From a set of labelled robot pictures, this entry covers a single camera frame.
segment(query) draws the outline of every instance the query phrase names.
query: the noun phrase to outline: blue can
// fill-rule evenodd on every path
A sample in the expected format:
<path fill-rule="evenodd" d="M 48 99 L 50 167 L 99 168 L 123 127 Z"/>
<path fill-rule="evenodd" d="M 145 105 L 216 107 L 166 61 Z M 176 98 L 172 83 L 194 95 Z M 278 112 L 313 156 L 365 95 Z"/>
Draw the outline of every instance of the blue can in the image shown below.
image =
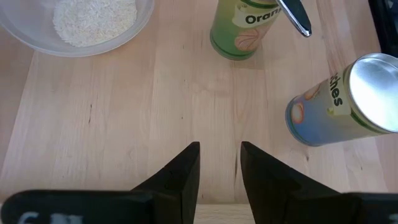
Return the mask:
<path fill-rule="evenodd" d="M 308 146 L 398 133 L 398 59 L 358 59 L 287 106 L 292 135 Z"/>

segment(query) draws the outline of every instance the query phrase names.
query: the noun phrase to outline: metal can lid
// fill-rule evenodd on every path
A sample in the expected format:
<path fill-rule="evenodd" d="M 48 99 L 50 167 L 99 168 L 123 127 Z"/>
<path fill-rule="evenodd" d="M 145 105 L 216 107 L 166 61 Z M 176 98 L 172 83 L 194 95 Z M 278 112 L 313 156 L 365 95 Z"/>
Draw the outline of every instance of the metal can lid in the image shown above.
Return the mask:
<path fill-rule="evenodd" d="M 360 112 L 374 125 L 398 133 L 398 59 L 369 54 L 358 59 L 349 88 Z"/>

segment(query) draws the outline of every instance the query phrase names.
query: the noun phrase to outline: uncooked rice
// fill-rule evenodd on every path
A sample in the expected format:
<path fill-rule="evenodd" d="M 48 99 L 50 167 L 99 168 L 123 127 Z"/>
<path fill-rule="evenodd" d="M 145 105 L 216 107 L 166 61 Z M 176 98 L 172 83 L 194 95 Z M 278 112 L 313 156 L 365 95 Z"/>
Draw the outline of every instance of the uncooked rice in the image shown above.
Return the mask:
<path fill-rule="evenodd" d="M 122 34 L 136 17 L 135 0 L 61 0 L 55 6 L 53 23 L 66 43 L 87 47 Z"/>

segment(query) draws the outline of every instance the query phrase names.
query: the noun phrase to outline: wooden tabletop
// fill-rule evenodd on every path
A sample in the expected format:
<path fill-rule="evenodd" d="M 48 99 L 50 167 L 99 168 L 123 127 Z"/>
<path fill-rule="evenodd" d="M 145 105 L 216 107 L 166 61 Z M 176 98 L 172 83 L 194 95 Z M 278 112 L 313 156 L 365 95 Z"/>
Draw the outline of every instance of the wooden tabletop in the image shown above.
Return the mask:
<path fill-rule="evenodd" d="M 201 203 L 247 202 L 241 141 L 335 190 L 398 191 L 396 135 L 315 148 L 284 121 L 293 97 L 380 51 L 367 0 L 303 0 L 313 35 L 281 15 L 242 62 L 210 44 L 216 4 L 156 1 L 135 38 L 92 57 L 33 53 L 2 37 L 0 200 L 25 189 L 132 189 L 192 141 Z"/>

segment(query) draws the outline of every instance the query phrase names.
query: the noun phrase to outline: can rim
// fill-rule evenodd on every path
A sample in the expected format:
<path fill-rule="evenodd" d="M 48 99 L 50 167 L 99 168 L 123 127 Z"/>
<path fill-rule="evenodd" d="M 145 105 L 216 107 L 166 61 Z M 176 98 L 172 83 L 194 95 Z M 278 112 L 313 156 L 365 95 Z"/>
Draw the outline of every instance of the can rim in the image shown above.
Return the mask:
<path fill-rule="evenodd" d="M 365 118 L 370 124 L 372 124 L 373 126 L 387 132 L 387 133 L 398 133 L 398 126 L 395 127 L 395 129 L 390 129 L 387 128 L 385 126 L 381 126 L 380 124 L 378 124 L 377 122 L 375 122 L 372 118 L 370 118 L 364 111 L 363 109 L 361 109 L 360 106 L 358 106 L 357 100 L 355 100 L 354 94 L 353 94 L 353 88 L 351 86 L 351 78 L 352 78 L 352 71 L 353 69 L 356 68 L 356 65 L 358 64 L 358 62 L 362 61 L 362 60 L 366 60 L 366 59 L 375 59 L 375 60 L 380 60 L 384 63 L 388 63 L 391 67 L 394 67 L 397 71 L 398 71 L 398 59 L 391 56 L 391 55 L 387 55 L 387 54 L 382 54 L 382 53 L 372 53 L 372 54 L 367 54 L 364 55 L 362 57 L 360 57 L 359 59 L 357 59 L 354 64 L 352 65 L 351 70 L 348 72 L 348 86 L 349 86 L 349 98 L 350 100 L 355 104 L 356 109 L 358 110 L 358 112 L 360 113 L 360 115 Z"/>

